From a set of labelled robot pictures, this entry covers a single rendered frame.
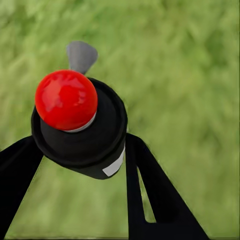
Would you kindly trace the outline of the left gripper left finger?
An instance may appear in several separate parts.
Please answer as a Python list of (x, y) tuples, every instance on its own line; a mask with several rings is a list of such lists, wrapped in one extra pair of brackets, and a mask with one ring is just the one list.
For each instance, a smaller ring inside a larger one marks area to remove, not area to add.
[(0, 152), (0, 240), (4, 240), (43, 156), (32, 135)]

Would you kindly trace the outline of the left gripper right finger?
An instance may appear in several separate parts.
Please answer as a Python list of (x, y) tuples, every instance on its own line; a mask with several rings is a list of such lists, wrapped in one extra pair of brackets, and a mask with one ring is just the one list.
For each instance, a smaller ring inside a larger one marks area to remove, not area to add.
[[(144, 140), (125, 139), (129, 240), (210, 240)], [(156, 223), (145, 219), (139, 168)]]

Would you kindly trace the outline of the pesticide atomizer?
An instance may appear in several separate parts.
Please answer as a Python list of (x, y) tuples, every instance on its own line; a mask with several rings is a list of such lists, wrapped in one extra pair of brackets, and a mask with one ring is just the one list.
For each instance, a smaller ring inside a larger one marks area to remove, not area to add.
[(82, 41), (66, 47), (70, 69), (39, 83), (31, 134), (42, 154), (63, 168), (106, 180), (124, 160), (128, 117), (124, 102), (106, 83), (85, 74), (98, 51)]

